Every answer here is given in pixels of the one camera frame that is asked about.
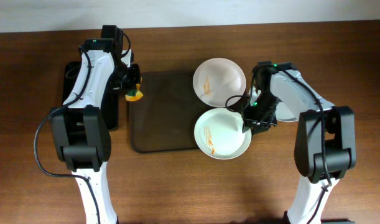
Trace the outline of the yellow green sponge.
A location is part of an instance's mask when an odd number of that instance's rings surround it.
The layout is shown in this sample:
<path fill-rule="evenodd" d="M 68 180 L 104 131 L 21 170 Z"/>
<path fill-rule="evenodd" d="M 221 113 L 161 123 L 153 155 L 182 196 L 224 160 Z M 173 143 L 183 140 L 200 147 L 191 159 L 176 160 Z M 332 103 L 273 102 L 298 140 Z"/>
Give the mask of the yellow green sponge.
<path fill-rule="evenodd" d="M 142 78 L 138 83 L 136 83 L 136 87 L 134 89 L 130 89 L 125 94 L 126 101 L 137 101 L 140 100 L 144 94 L 140 90 Z"/>

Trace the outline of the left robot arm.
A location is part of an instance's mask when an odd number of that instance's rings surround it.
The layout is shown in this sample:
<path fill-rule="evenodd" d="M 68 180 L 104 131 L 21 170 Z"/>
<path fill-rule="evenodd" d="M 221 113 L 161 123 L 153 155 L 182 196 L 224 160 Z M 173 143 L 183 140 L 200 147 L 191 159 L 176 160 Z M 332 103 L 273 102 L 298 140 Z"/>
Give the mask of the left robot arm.
<path fill-rule="evenodd" d="M 107 165 L 112 151 L 105 99 L 123 91 L 137 101 L 142 78 L 121 38 L 88 39 L 80 46 L 81 64 L 75 84 L 49 121 L 58 158 L 77 181 L 87 223 L 118 223 L 109 195 Z"/>

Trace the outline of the pink white plate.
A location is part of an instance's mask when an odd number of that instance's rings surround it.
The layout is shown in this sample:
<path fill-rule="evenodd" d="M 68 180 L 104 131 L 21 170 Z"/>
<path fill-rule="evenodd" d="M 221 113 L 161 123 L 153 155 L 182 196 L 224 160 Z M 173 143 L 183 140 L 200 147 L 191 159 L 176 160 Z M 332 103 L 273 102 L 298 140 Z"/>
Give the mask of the pink white plate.
<path fill-rule="evenodd" d="M 195 70 L 193 89 L 205 104 L 223 108 L 229 97 L 244 94 L 246 78 L 239 65 L 233 61 L 226 58 L 211 58 Z"/>

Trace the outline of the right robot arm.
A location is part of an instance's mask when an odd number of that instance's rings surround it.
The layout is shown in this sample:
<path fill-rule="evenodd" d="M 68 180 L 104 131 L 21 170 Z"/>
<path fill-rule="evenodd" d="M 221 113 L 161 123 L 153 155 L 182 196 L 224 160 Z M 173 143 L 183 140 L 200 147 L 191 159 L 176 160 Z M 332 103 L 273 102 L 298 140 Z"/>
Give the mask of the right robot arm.
<path fill-rule="evenodd" d="M 279 106 L 298 123 L 294 160 L 300 180 L 283 223 L 321 223 L 333 188 L 356 164 L 355 115 L 335 106 L 302 78 L 292 63 L 259 62 L 240 115 L 244 133 L 259 134 L 284 118 Z"/>

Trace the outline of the light green plate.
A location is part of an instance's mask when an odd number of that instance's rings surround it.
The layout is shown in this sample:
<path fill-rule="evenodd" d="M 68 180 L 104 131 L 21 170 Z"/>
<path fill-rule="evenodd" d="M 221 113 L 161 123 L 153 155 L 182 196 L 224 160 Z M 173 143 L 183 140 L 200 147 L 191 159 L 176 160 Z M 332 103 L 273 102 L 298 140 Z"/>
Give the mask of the light green plate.
<path fill-rule="evenodd" d="M 203 113 L 195 123 L 193 135 L 201 151 L 220 160 L 239 157 L 252 139 L 250 130 L 243 132 L 241 115 L 225 108 Z"/>

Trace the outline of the light blue plate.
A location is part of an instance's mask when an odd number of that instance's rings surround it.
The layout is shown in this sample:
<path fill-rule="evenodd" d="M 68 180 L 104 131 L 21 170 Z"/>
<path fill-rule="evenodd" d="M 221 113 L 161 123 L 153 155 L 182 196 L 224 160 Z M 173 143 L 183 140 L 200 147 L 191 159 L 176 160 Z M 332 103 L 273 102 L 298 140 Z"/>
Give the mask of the light blue plate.
<path fill-rule="evenodd" d="M 255 88 L 249 90 L 250 102 L 252 105 L 256 105 L 256 100 L 258 96 L 261 94 L 261 90 L 256 91 Z M 289 110 L 289 108 L 281 101 L 278 101 L 276 108 L 276 119 L 282 122 L 296 122 L 298 119 L 294 114 Z"/>

